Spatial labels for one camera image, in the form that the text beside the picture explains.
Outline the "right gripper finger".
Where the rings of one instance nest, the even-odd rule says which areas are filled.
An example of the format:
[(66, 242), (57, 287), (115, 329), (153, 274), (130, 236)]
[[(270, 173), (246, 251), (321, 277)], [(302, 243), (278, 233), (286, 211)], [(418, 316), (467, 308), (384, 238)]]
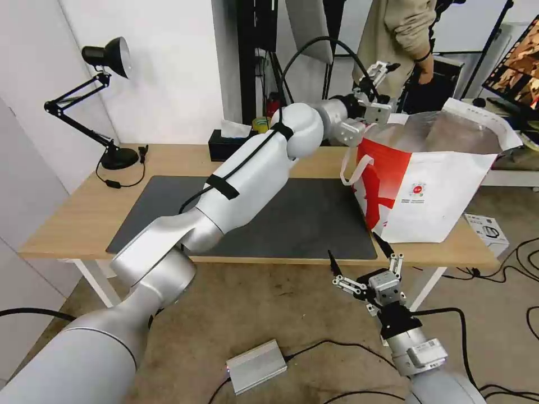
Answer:
[(372, 233), (372, 236), (378, 243), (384, 255), (388, 258), (389, 271), (392, 272), (399, 281), (401, 281), (401, 271), (404, 264), (404, 254), (401, 252), (396, 253), (392, 246), (388, 242), (383, 240), (380, 236), (378, 236), (376, 233)]
[(327, 253), (330, 260), (330, 270), (333, 275), (332, 284), (344, 292), (351, 294), (354, 298), (367, 302), (367, 304), (372, 304), (372, 293), (369, 292), (369, 287), (365, 283), (345, 277), (331, 250), (327, 250)]

